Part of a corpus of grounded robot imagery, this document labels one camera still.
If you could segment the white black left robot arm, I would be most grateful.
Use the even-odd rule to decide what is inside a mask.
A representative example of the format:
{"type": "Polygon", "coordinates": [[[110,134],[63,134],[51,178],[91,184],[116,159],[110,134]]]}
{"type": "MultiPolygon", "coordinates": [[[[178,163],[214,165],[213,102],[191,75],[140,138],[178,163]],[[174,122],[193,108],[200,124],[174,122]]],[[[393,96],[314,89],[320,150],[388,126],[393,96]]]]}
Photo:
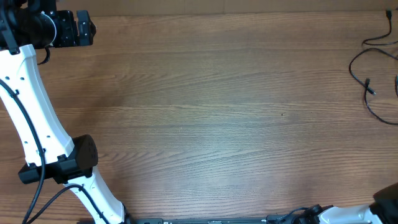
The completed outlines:
{"type": "Polygon", "coordinates": [[[86,10],[59,11],[55,1],[1,2],[1,100],[20,137],[25,164],[19,178],[43,186],[53,179],[71,190],[93,223],[131,223],[126,207],[98,170],[93,138],[70,137],[40,77],[36,51],[93,43],[96,27],[86,10]]]}

